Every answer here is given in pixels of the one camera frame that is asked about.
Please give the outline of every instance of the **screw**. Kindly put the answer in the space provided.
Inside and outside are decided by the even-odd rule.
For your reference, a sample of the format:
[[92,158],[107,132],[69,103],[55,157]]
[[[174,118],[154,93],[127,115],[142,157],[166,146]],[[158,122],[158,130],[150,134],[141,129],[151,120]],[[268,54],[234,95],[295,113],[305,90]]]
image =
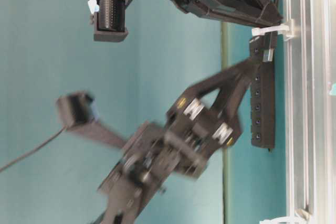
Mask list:
[[119,173],[116,173],[116,174],[112,177],[112,180],[113,180],[114,182],[117,182],[119,178],[120,178],[120,174],[119,174]]
[[133,199],[130,199],[127,203],[127,207],[130,208],[134,203],[134,200]]
[[135,198],[138,198],[141,195],[141,193],[142,193],[141,188],[136,189],[135,194],[134,194]]
[[180,109],[183,107],[187,99],[185,97],[182,97],[178,102],[177,102],[177,108]]

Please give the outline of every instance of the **black 3d-printed part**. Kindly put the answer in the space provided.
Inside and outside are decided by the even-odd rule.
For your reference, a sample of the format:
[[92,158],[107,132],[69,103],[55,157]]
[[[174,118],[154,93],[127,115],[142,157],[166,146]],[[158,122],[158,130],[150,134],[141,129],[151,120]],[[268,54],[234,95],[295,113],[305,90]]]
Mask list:
[[275,147],[274,62],[261,64],[251,84],[251,143],[260,148]]

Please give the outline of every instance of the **teal wall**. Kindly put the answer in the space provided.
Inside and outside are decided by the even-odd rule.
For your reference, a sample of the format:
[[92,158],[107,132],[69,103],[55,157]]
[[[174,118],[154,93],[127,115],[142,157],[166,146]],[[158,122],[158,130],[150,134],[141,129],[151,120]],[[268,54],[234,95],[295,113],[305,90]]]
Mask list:
[[[122,44],[93,42],[87,0],[2,0],[0,164],[61,127],[55,101],[85,89],[122,134],[138,125],[138,3]],[[63,134],[0,174],[1,224],[85,224],[106,207],[96,188],[119,159],[115,150]]]
[[[252,35],[250,28],[234,24],[228,24],[227,34],[228,63],[232,65],[248,57]],[[225,220],[229,224],[259,223],[286,214],[283,56],[281,38],[275,53],[276,148],[268,152],[251,145],[250,92],[247,92],[239,109],[244,132],[224,154]]]
[[[168,0],[134,0],[121,44],[92,41],[87,0],[2,0],[0,165],[60,128],[54,102],[86,89],[125,136],[164,113],[191,83],[219,71],[219,22],[180,13]],[[0,174],[0,223],[84,224],[106,206],[96,188],[115,150],[63,134]],[[173,175],[138,223],[222,223],[222,155],[198,181]]]

